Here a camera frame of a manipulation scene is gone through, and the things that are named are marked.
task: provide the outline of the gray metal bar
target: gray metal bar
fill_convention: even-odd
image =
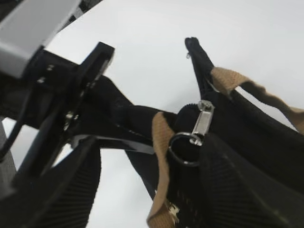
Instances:
[[[2,118],[0,117],[0,147],[4,144],[6,140],[5,131],[3,128]],[[16,174],[16,167],[9,152],[2,163],[0,163],[0,199],[9,193],[10,183]]]
[[[30,60],[66,24],[81,0],[23,0],[0,23],[0,72],[21,78]]]

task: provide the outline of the black cable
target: black cable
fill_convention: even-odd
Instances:
[[[30,104],[33,92],[34,92],[33,87],[28,89],[27,96],[23,103],[23,106],[22,106],[21,112],[18,116],[18,119],[13,127],[13,130],[11,131],[9,137],[5,141],[2,148],[0,149],[0,163],[3,162],[5,155],[8,153],[8,151],[12,147],[13,143],[15,142],[16,138],[18,137],[18,135],[21,131],[21,128],[24,124],[24,120],[25,120],[27,112],[28,112],[28,108],[29,108],[29,104]]]

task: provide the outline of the black fabric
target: black fabric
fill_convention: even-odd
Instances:
[[[209,83],[212,83],[210,72],[214,65],[205,50],[200,46],[197,38],[186,38],[185,45],[192,60],[195,76],[199,85],[200,97],[202,98],[206,92],[213,91]]]
[[[84,228],[100,177],[100,150],[86,139],[42,177],[0,202],[1,228]]]
[[[212,189],[213,227],[304,226],[303,194],[270,178],[214,134],[206,136],[202,152],[210,154],[206,184]]]

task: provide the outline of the zipper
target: zipper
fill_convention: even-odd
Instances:
[[[197,106],[200,110],[200,114],[191,134],[197,135],[199,138],[201,138],[205,136],[206,133],[208,133],[213,117],[214,106],[210,101],[206,101],[206,100],[199,101]],[[201,140],[190,139],[190,142],[194,145],[198,145],[198,146],[202,145]]]
[[[179,213],[180,209],[173,203],[169,202],[167,200],[166,202],[169,214],[173,220],[174,225],[178,224],[180,222],[179,218],[177,217],[177,214]]]

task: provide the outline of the tan trim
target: tan trim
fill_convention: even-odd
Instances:
[[[153,147],[159,164],[159,183],[147,223],[150,228],[174,228],[174,221],[166,206],[169,186],[169,166],[166,160],[169,141],[174,132],[162,113],[157,113],[152,123]]]
[[[232,90],[240,86],[260,102],[279,109],[291,124],[301,134],[304,134],[304,110],[288,106],[280,98],[268,93],[263,86],[233,70],[215,67],[212,69],[211,75],[213,85],[222,94],[229,96]]]

